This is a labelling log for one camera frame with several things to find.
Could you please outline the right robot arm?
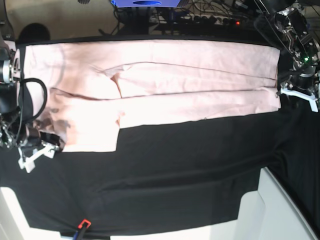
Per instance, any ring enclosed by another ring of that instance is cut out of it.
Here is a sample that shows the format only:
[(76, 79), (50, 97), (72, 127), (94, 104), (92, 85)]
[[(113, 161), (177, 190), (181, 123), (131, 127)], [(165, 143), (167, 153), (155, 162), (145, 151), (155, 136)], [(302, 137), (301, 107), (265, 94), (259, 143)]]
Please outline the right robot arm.
[[(13, 28), (6, 16), (0, 19), (0, 147), (18, 148), (22, 152), (41, 146), (50, 146), (53, 152), (64, 147), (56, 134), (45, 133), (35, 127), (36, 118), (45, 110), (48, 90), (38, 78), (25, 78), (26, 49), (14, 49), (8, 41), (13, 40)], [(32, 104), (28, 84), (35, 83), (40, 88), (40, 108)]]

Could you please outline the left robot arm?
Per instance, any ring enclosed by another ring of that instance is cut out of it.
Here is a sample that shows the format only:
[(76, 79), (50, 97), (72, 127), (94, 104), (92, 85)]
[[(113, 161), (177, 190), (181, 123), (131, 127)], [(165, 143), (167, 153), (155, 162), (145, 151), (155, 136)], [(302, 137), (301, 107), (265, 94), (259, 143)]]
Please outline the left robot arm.
[(309, 33), (307, 19), (297, 0), (256, 0), (255, 4), (273, 31), (284, 35), (280, 40), (293, 60), (293, 70), (284, 75), (283, 87), (307, 95), (320, 86), (320, 43)]

